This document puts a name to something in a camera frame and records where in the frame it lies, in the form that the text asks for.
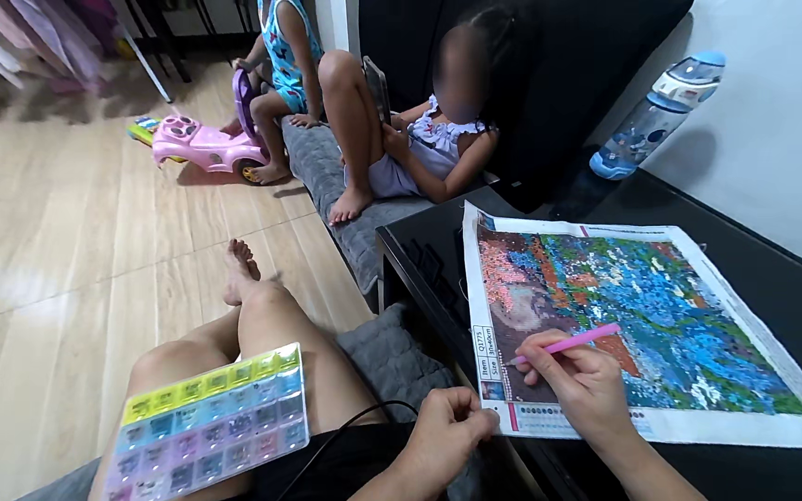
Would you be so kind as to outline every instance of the bead organizer box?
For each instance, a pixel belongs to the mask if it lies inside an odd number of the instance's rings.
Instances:
[[[167,500],[308,445],[298,343],[131,397],[108,501]]]

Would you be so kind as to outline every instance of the child's foot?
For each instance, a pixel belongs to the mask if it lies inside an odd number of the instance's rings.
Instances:
[[[250,246],[242,240],[232,238],[225,252],[225,264],[228,266],[228,281],[222,299],[231,306],[239,306],[240,287],[244,282],[262,278],[256,260],[252,258]]]
[[[271,162],[263,167],[256,167],[252,169],[253,181],[261,183],[262,185],[273,183],[274,181],[283,179],[284,177],[290,175],[291,173],[289,167],[276,164],[274,162]]]
[[[346,191],[342,192],[340,199],[336,200],[330,209],[330,226],[336,226],[339,223],[351,221],[361,215],[363,208],[370,205],[373,201],[373,192],[370,190],[359,190],[355,187],[348,186]]]
[[[239,120],[234,119],[233,122],[219,129],[219,132],[224,132],[230,137],[237,137],[239,133],[243,132],[243,126],[239,124]]]

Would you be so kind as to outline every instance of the toy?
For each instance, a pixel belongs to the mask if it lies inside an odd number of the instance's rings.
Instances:
[[[157,132],[160,127],[159,119],[151,119],[150,117],[140,117],[135,119],[132,125],[128,126],[126,133],[129,137],[137,142],[143,142],[150,146],[153,143],[153,133]],[[186,159],[181,157],[169,157],[170,160],[178,163],[186,162]]]
[[[259,142],[250,113],[255,92],[246,71],[233,77],[234,102],[243,132],[236,137],[197,120],[169,115],[153,134],[153,159],[160,165],[169,156],[188,159],[206,172],[236,172],[251,185],[258,186],[253,169],[268,162],[267,149]]]
[[[126,402],[104,499],[165,501],[308,445],[293,343]]]

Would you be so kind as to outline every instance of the white dress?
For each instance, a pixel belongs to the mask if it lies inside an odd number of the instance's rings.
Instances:
[[[410,151],[426,170],[442,181],[460,161],[457,141],[460,134],[477,134],[487,127],[480,120],[460,125],[454,123],[432,122],[431,115],[439,108],[435,95],[429,97],[430,107],[421,117],[407,127],[410,136]],[[346,186],[349,184],[349,171],[346,167]],[[410,173],[388,154],[382,155],[370,166],[370,188],[375,198],[425,194],[416,185]]]

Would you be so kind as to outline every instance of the pink drill pen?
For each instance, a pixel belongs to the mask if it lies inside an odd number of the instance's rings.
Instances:
[[[557,351],[562,351],[563,349],[568,349],[570,347],[586,344],[591,340],[596,340],[602,336],[615,334],[620,330],[621,327],[618,324],[603,325],[602,327],[596,327],[595,329],[590,329],[589,331],[578,334],[576,336],[571,336],[566,340],[561,340],[559,342],[552,343],[550,346],[545,347],[543,350],[546,351],[547,353],[555,353]],[[504,366],[518,366],[518,364],[524,364],[525,362],[528,362],[528,359],[525,359],[524,357],[516,357],[515,359],[511,359],[509,362],[506,362]]]

